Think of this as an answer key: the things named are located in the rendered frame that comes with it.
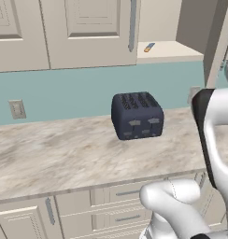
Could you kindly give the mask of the beige base cabinet door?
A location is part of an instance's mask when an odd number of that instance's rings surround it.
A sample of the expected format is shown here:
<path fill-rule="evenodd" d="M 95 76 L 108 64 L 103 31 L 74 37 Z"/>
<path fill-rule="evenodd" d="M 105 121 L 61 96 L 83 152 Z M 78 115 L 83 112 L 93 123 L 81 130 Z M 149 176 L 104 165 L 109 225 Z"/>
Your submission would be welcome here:
<path fill-rule="evenodd" d="M 50 198 L 55 224 L 45 200 Z M 53 197 L 0 204 L 0 239 L 64 239 Z"/>
<path fill-rule="evenodd" d="M 202 173 L 203 172 L 197 173 L 195 176 L 195 180 L 198 184 Z M 225 203 L 220 193 L 212 187 L 208 176 L 206 177 L 203 188 L 200 190 L 201 196 L 194 203 L 195 208 L 199 211 L 207 225 L 213 231 L 226 230 L 227 221 Z"/>

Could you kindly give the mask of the grey wall socket plate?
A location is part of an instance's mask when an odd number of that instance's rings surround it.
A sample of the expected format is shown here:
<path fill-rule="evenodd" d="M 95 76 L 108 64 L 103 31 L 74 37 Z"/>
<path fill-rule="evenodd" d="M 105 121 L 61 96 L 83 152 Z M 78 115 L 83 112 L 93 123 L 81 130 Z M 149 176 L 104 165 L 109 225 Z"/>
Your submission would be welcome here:
<path fill-rule="evenodd" d="M 192 98 L 201 90 L 200 86 L 190 87 L 187 103 L 189 104 L 192 101 Z"/>
<path fill-rule="evenodd" d="M 8 101 L 13 119 L 25 119 L 26 113 L 22 99 Z"/>

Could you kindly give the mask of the dark blue toaster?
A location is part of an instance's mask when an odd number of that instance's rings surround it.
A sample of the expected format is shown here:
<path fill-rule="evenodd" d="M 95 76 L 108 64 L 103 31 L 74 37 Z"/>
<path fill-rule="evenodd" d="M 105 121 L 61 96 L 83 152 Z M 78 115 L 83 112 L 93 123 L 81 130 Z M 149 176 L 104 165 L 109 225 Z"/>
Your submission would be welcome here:
<path fill-rule="evenodd" d="M 120 140 L 157 137 L 163 132 L 164 112 L 147 91 L 115 94 L 111 120 Z"/>

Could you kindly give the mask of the beige open shelf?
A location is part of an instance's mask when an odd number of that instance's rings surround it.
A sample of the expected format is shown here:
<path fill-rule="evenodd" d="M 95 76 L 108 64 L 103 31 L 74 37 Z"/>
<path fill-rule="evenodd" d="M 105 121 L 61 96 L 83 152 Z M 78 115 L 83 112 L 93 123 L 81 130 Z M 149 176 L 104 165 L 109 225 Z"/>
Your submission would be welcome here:
<path fill-rule="evenodd" d="M 144 48 L 149 43 L 155 43 L 149 52 Z M 139 42 L 137 48 L 137 63 L 177 63 L 202 61 L 204 54 L 189 48 L 177 41 Z"/>

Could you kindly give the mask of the beige drawer front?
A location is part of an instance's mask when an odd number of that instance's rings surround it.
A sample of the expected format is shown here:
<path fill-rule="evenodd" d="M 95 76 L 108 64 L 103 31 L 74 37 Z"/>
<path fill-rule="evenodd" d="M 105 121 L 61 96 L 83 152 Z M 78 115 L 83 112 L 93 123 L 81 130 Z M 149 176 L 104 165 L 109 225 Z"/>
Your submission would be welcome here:
<path fill-rule="evenodd" d="M 94 230 L 107 229 L 148 219 L 151 213 L 143 206 L 127 207 L 106 213 L 92 214 Z"/>
<path fill-rule="evenodd" d="M 137 199 L 141 187 L 149 183 L 149 181 L 143 181 L 90 190 L 91 205 L 112 204 Z"/>

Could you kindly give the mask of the beige tall cabinet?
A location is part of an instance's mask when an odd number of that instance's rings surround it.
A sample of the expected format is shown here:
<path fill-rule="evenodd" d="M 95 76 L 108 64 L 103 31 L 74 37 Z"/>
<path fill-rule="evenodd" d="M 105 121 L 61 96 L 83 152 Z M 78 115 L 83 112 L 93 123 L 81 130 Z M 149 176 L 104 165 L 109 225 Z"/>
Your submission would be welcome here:
<path fill-rule="evenodd" d="M 228 47 L 228 0 L 218 0 L 204 55 L 205 87 L 214 88 Z"/>

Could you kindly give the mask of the beige wall cabinet door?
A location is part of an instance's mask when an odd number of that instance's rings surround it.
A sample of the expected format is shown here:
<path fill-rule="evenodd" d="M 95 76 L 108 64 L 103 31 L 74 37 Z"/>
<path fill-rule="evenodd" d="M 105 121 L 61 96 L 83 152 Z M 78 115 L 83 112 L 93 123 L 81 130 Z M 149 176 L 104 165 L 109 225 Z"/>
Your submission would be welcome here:
<path fill-rule="evenodd" d="M 49 68 L 39 0 L 0 0 L 0 72 Z"/>
<path fill-rule="evenodd" d="M 136 64 L 140 0 L 132 52 L 131 0 L 41 0 L 41 6 L 52 69 Z"/>

